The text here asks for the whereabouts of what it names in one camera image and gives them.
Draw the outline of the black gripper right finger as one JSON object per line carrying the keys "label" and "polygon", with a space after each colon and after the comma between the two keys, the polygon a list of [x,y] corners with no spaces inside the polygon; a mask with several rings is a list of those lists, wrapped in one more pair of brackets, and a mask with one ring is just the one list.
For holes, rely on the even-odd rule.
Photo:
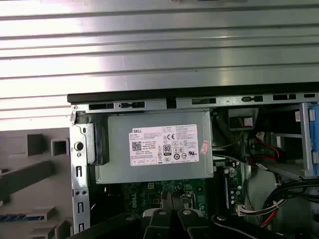
{"label": "black gripper right finger", "polygon": [[235,216],[215,214],[209,219],[186,208],[181,194],[174,193],[174,208],[190,239],[282,239],[283,236]]}

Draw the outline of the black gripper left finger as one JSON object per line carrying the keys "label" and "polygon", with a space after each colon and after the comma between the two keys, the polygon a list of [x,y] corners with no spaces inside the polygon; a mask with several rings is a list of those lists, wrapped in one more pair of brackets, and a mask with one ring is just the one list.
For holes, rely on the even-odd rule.
{"label": "black gripper left finger", "polygon": [[172,194],[161,193],[161,208],[143,216],[124,212],[72,236],[73,239],[168,239],[171,237]]}

